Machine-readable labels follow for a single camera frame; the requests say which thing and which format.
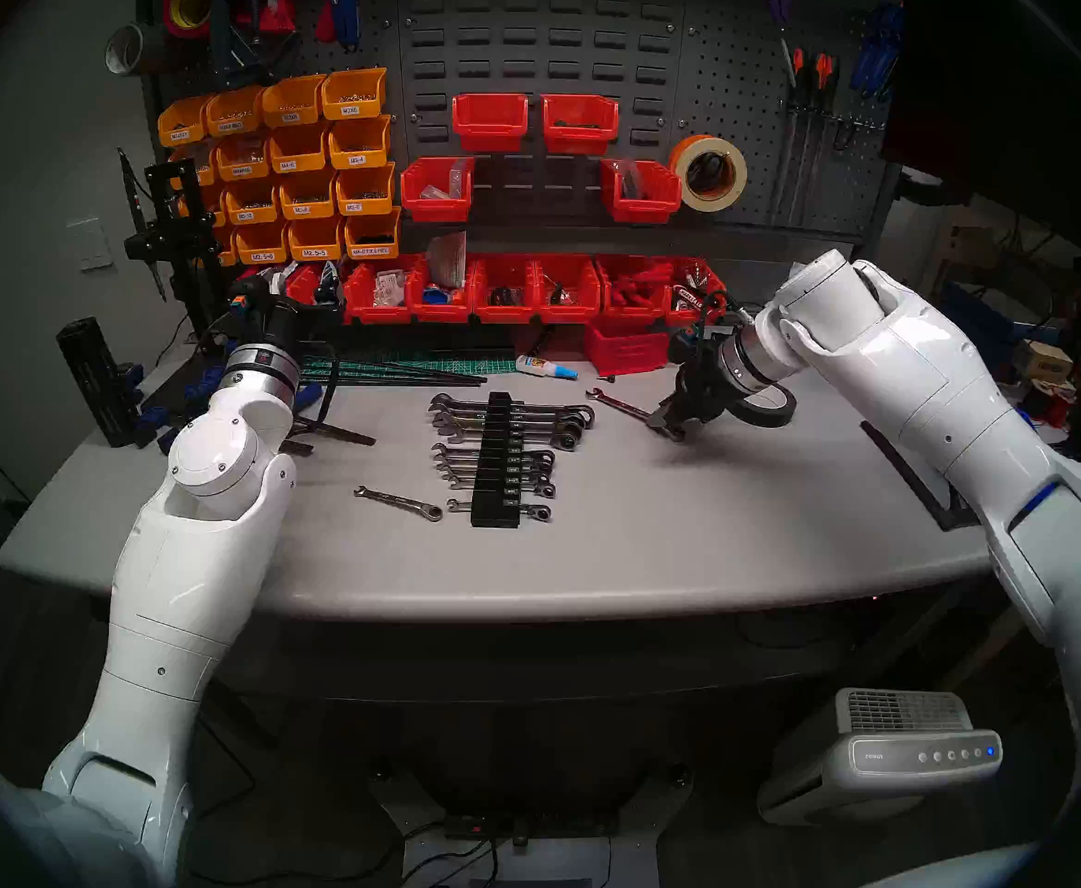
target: masking tape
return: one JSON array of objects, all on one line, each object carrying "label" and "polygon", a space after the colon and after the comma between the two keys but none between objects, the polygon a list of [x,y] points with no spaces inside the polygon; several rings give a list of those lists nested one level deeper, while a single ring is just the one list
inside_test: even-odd
[{"label": "masking tape", "polygon": [[[720,157],[718,176],[700,184],[699,175],[691,177],[690,165],[705,155]],[[717,136],[690,136],[682,140],[668,160],[668,167],[680,178],[680,197],[686,206],[704,213],[716,213],[738,201],[746,187],[746,160],[736,146]]]}]

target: small wrench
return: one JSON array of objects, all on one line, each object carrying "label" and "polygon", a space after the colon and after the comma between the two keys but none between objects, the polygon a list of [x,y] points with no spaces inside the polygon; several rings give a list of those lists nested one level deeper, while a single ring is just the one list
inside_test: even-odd
[{"label": "small wrench", "polygon": [[[520,515],[528,515],[529,518],[535,518],[538,522],[546,522],[552,517],[552,509],[549,509],[547,505],[524,505],[523,503],[510,502],[509,500],[504,500],[504,505],[515,505],[519,508]],[[473,506],[472,502],[445,501],[445,507],[450,512],[470,512]]]},{"label": "small wrench", "polygon": [[416,500],[406,500],[403,496],[392,496],[387,492],[377,492],[375,490],[370,490],[366,487],[356,487],[356,496],[361,500],[386,502],[388,505],[396,505],[401,509],[415,512],[418,515],[426,516],[426,518],[428,518],[431,522],[439,522],[442,520],[442,508],[439,505],[429,505],[428,502],[417,502]]},{"label": "small wrench", "polygon": [[[626,413],[627,416],[633,416],[638,421],[642,421],[643,425],[646,426],[646,421],[652,419],[652,414],[646,412],[646,410],[640,410],[639,408],[633,408],[630,403],[617,398],[610,397],[609,394],[604,393],[602,388],[593,388],[592,390],[585,392],[585,397],[593,398],[593,400],[602,401],[608,406],[608,408],[614,408],[615,410],[620,410]],[[652,432],[658,432],[662,436],[667,436],[673,441],[683,441],[684,433],[683,429],[673,429],[669,426],[664,428],[656,428],[655,426],[646,426]]]}]

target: ratcheting wrench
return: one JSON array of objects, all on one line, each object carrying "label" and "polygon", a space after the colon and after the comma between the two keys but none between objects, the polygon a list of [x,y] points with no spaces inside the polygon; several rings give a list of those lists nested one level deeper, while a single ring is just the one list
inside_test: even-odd
[{"label": "ratcheting wrench", "polygon": [[[595,400],[601,400],[608,408],[614,408],[615,410],[620,410],[626,413],[627,416],[633,416],[638,421],[642,421],[643,425],[646,425],[646,421],[651,419],[652,414],[646,412],[646,410],[640,410],[639,408],[633,408],[630,403],[625,402],[625,400],[618,400],[617,398],[610,397],[609,394],[603,393],[602,388],[593,388],[592,390],[585,392],[585,397],[593,398]],[[683,429],[672,429],[669,427],[656,428],[655,426],[646,426],[649,429],[654,429],[658,432],[662,436],[667,436],[673,441],[683,441],[684,433]]]},{"label": "ratcheting wrench", "polygon": [[442,507],[440,505],[429,505],[428,502],[417,502],[416,500],[406,500],[403,496],[392,496],[387,492],[377,492],[366,487],[356,487],[356,496],[361,500],[386,502],[388,505],[396,505],[401,509],[415,512],[418,515],[426,516],[431,522],[442,520]]}]

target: wall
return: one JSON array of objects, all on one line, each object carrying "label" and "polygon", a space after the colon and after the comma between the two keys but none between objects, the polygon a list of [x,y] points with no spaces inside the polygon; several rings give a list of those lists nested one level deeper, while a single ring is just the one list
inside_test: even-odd
[{"label": "wall", "polygon": [[[25,0],[0,32],[0,464],[32,496],[95,425],[54,334],[92,315],[117,360],[149,368],[184,312],[121,246],[117,146],[139,171],[151,157],[142,85],[111,76],[103,49],[133,6]],[[94,215],[114,265],[82,274],[64,227]]]}]

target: combination wrench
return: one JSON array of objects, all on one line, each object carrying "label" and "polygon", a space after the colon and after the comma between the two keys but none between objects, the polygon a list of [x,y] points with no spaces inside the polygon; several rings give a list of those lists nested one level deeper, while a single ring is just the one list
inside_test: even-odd
[{"label": "combination wrench", "polygon": [[418,515],[426,516],[431,522],[442,520],[442,508],[439,505],[430,505],[428,502],[417,502],[417,500],[406,500],[403,496],[392,496],[387,492],[377,492],[366,487],[356,487],[356,496],[361,500],[375,500],[375,502],[396,505],[399,509],[415,512]]}]

